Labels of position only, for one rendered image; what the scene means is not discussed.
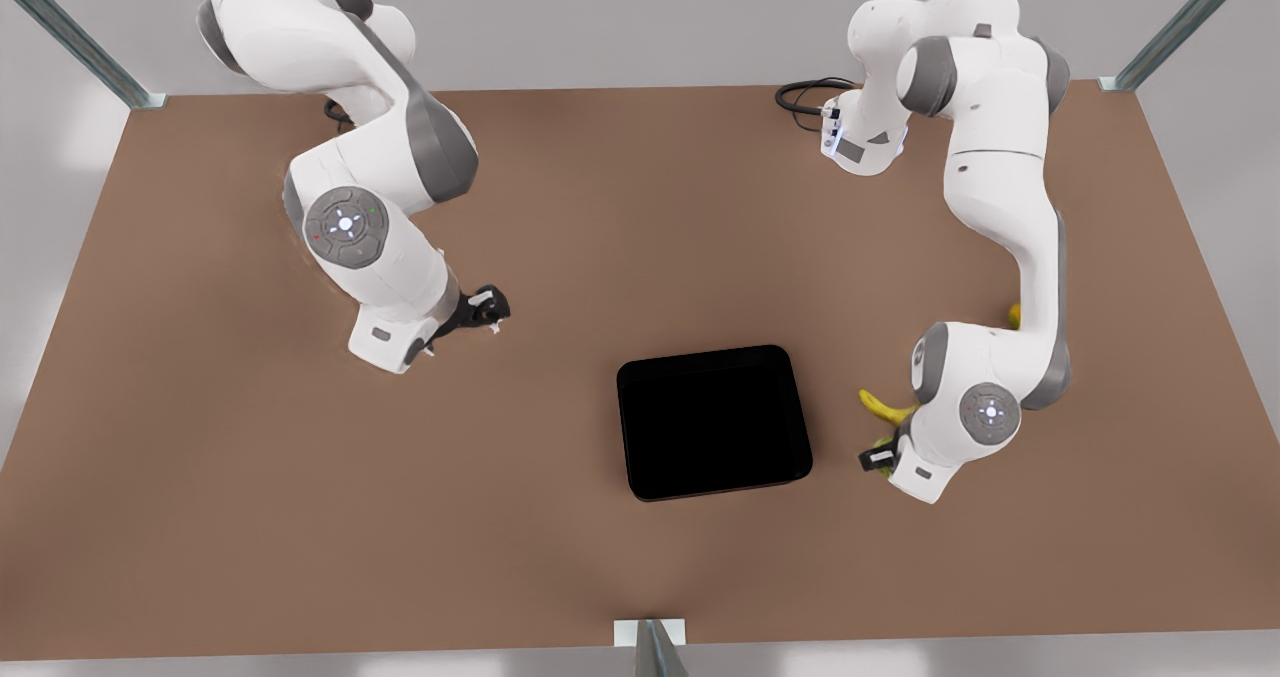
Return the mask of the yellow banana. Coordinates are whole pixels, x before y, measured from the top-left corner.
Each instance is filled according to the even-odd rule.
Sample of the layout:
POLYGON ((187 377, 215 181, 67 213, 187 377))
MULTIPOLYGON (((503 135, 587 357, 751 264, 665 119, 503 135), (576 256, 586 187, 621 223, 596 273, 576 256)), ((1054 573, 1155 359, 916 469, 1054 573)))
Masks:
POLYGON ((870 394, 865 389, 860 389, 858 395, 860 403, 869 413, 873 413, 876 418, 881 418, 881 421, 892 425, 893 427, 904 425, 920 407, 916 402, 906 408, 893 408, 891 404, 884 404, 879 398, 877 398, 877 395, 870 394))

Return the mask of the black square tray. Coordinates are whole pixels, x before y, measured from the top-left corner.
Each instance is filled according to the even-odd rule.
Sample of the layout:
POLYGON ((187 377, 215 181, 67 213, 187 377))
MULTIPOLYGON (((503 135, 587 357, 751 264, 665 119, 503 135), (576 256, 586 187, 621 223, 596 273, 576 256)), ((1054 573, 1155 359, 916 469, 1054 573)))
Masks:
POLYGON ((617 399, 628 488, 673 500, 795 482, 814 457, 782 346, 622 363, 617 399))

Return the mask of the silver frame post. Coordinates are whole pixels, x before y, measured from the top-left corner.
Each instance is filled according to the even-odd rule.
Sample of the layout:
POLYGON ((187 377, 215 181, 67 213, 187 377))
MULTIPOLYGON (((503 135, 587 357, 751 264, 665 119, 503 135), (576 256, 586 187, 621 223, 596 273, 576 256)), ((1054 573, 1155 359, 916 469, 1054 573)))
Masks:
POLYGON ((1105 93, 1134 93, 1229 0, 1188 0, 1116 76, 1098 77, 1105 93))
POLYGON ((140 81, 111 58, 82 26, 55 0, 13 0, 41 26, 56 44, 67 49, 101 84, 129 109, 165 108, 166 95, 143 88, 140 81))
POLYGON ((614 621, 613 637, 616 648, 634 649, 634 677, 689 677, 678 654, 687 644, 685 619, 614 621))

